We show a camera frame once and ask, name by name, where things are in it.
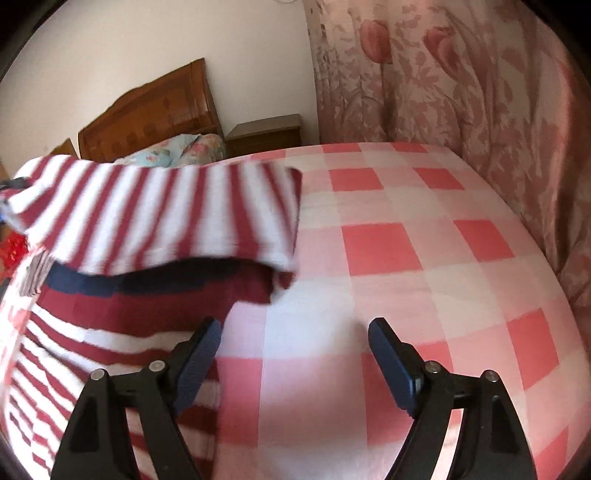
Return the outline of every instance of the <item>fabric fold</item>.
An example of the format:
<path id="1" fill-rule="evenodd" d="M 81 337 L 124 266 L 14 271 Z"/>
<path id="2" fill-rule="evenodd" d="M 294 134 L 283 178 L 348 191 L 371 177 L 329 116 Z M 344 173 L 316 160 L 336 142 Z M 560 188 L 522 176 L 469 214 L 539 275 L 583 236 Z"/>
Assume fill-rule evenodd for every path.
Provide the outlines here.
<path id="1" fill-rule="evenodd" d="M 179 169 L 97 164 L 67 155 L 30 160 L 29 186 L 0 193 L 12 228 L 86 275 L 121 275 L 186 258 L 252 260 L 296 270 L 302 175 L 277 163 Z"/>

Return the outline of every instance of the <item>striped towel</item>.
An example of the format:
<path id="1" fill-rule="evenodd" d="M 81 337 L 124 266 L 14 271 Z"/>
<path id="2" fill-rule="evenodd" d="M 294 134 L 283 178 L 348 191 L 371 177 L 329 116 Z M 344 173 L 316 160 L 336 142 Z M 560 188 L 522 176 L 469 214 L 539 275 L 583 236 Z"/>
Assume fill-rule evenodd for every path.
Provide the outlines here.
<path id="1" fill-rule="evenodd" d="M 294 269 L 301 173 L 277 162 L 143 168 L 68 155 L 27 162 L 0 193 L 8 223 L 53 258 L 118 275 L 190 257 Z"/>
<path id="2" fill-rule="evenodd" d="M 224 321 L 237 301 L 269 303 L 290 284 L 301 175 L 257 162 L 165 170 L 67 156 L 32 160 L 18 175 L 30 186 L 0 193 L 0 207 L 38 247 L 9 286 L 19 304 L 0 306 L 0 331 L 4 322 L 15 332 L 0 338 L 0 423 L 45 480 L 90 371 L 137 371 L 204 316 Z M 37 294 L 32 280 L 51 265 L 44 248 L 56 262 Z M 205 478 L 218 408 L 214 366 L 178 420 Z M 155 479 L 136 413 L 128 424 L 142 477 Z"/>

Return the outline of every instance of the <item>floral pillow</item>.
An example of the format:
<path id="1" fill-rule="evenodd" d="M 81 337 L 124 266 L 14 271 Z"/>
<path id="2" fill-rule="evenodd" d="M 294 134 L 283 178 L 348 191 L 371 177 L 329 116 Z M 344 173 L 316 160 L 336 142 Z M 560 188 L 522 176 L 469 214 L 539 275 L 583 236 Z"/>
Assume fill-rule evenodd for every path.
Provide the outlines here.
<path id="1" fill-rule="evenodd" d="M 207 165 L 226 158 L 226 145 L 222 138 L 215 134 L 201 135 L 199 139 L 188 145 L 182 155 L 173 160 L 171 168 L 185 165 Z"/>
<path id="2" fill-rule="evenodd" d="M 170 167 L 171 163 L 178 161 L 184 150 L 200 137 L 201 135 L 180 134 L 119 158 L 114 163 L 139 167 Z"/>

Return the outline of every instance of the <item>floral curtain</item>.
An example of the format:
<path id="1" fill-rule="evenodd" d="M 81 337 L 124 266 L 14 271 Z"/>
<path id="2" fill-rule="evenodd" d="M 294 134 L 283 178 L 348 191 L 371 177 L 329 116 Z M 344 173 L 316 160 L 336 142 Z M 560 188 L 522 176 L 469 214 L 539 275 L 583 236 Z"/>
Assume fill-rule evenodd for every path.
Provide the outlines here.
<path id="1" fill-rule="evenodd" d="M 445 145 L 543 249 L 591 348 L 591 87 L 519 0 L 304 0 L 322 142 Z"/>

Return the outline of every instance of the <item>wooden nightstand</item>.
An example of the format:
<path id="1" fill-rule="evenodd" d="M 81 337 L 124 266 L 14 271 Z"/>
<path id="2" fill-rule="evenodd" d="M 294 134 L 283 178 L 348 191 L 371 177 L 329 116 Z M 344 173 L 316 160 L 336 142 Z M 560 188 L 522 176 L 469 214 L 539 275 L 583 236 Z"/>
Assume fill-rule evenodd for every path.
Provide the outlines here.
<path id="1" fill-rule="evenodd" d="M 301 146 L 301 116 L 285 115 L 235 126 L 224 139 L 228 156 Z"/>

